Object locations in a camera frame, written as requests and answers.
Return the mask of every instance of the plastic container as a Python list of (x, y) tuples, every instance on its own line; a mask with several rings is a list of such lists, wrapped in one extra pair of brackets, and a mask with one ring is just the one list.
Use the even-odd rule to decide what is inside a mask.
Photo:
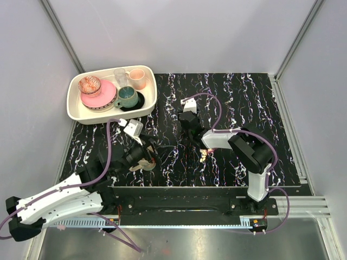
[(69, 117), (81, 124), (91, 125), (106, 123), (110, 118), (130, 119), (149, 115), (156, 105), (158, 96), (157, 83), (156, 79), (154, 78), (153, 71), (147, 66), (128, 66), (123, 68), (127, 72), (131, 71), (132, 69), (142, 69), (145, 72), (147, 81), (146, 87), (144, 89), (138, 90), (138, 92), (141, 92), (145, 97), (145, 104), (141, 109), (123, 112), (119, 108), (112, 107), (110, 110), (104, 112), (94, 112), (83, 105), (80, 99), (81, 92), (78, 89), (78, 82), (85, 76), (96, 76), (101, 80), (109, 80), (116, 86), (118, 92), (119, 86), (113, 74), (113, 71), (116, 68), (112, 68), (82, 73), (71, 80), (67, 93), (66, 104), (67, 114), (69, 115)]

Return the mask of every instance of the black saucer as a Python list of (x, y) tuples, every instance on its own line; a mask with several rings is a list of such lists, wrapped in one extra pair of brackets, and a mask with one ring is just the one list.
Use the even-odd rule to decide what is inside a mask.
[(133, 106), (133, 107), (121, 107), (120, 110), (122, 110), (124, 112), (128, 112), (128, 111), (138, 110), (138, 109), (142, 108), (143, 105), (145, 104), (145, 97), (139, 91), (137, 91), (137, 95), (139, 96), (139, 101), (137, 102), (137, 104), (135, 106)]

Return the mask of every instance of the black marble table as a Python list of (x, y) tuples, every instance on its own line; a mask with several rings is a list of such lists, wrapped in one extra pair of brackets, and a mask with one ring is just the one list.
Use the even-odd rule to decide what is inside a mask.
[[(153, 171), (136, 171), (112, 176), (114, 186), (246, 186), (247, 173), (231, 150), (217, 149), (201, 161), (202, 153), (182, 135), (177, 120), (180, 100), (196, 93), (214, 94), (222, 103), (222, 118), (216, 129), (256, 125), (275, 144), (279, 162), (272, 171), (270, 185), (300, 186), (272, 86), (267, 74), (156, 74), (158, 101), (149, 116), (139, 118), (143, 131), (159, 137), (162, 165)], [(197, 100), (204, 127), (211, 127), (219, 109), (209, 96)], [(100, 149), (106, 147), (106, 124), (76, 124), (61, 180), (70, 176)], [(131, 143), (112, 124), (112, 142)]]

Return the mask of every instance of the clear glass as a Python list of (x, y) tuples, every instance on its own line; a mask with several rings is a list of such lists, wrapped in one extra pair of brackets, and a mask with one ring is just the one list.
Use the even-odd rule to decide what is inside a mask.
[(125, 69), (118, 68), (114, 70), (115, 80), (118, 82), (120, 88), (127, 86), (128, 79), (125, 74)]

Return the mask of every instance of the pink plate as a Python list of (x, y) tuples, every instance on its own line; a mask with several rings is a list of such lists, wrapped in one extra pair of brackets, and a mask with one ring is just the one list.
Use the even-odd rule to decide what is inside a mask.
[(101, 93), (98, 96), (90, 96), (81, 93), (82, 103), (92, 110), (100, 110), (110, 106), (117, 98), (117, 90), (114, 84), (108, 80), (101, 81)]

